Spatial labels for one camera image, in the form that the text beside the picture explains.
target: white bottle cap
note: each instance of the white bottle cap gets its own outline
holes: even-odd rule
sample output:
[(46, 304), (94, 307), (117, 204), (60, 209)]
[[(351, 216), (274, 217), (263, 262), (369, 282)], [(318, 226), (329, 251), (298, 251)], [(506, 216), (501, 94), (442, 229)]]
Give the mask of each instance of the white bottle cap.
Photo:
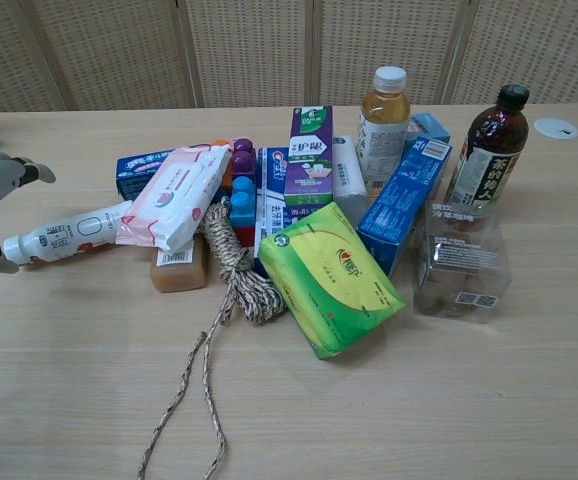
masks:
[(407, 72), (404, 68), (384, 66), (376, 70), (373, 86), (379, 92), (398, 93), (405, 90)]
[(29, 263), (29, 258), (22, 253), (22, 249), (20, 248), (20, 235), (6, 239), (2, 245), (2, 253), (4, 253), (7, 259), (18, 265)]

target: white cylinder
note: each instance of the white cylinder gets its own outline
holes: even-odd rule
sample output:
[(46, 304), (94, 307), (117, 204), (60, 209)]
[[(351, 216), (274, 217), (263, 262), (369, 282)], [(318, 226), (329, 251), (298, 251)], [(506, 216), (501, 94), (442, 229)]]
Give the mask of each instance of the white cylinder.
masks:
[(12, 262), (24, 265), (36, 260), (53, 262), (87, 252), (107, 243), (115, 243), (120, 217), (131, 201), (65, 218), (35, 228), (26, 235), (5, 240), (3, 253)]
[(333, 139), (333, 200), (353, 228), (369, 209), (369, 196), (360, 171), (353, 139), (349, 135)]

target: dark brown bottle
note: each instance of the dark brown bottle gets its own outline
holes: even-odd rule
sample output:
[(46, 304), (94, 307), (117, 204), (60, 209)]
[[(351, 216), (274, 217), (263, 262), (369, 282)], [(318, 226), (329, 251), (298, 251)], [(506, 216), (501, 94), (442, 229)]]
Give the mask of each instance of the dark brown bottle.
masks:
[(487, 206), (495, 203), (513, 171), (529, 135), (522, 114), (529, 90), (505, 85), (494, 107), (471, 124), (445, 201)]

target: pink wet wipes package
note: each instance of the pink wet wipes package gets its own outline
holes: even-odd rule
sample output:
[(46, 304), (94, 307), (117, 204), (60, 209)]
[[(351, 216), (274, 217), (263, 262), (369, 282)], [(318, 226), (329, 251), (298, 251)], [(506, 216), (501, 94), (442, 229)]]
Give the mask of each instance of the pink wet wipes package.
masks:
[(120, 221), (116, 243), (166, 254), (192, 241), (227, 170), (228, 146), (180, 147), (169, 154)]

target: green tissue pack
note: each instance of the green tissue pack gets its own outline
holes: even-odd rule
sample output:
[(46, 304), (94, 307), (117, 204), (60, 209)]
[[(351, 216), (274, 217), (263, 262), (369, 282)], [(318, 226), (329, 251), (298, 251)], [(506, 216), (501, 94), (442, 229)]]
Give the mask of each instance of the green tissue pack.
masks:
[(335, 203), (266, 237), (258, 256), (318, 358), (405, 305)]

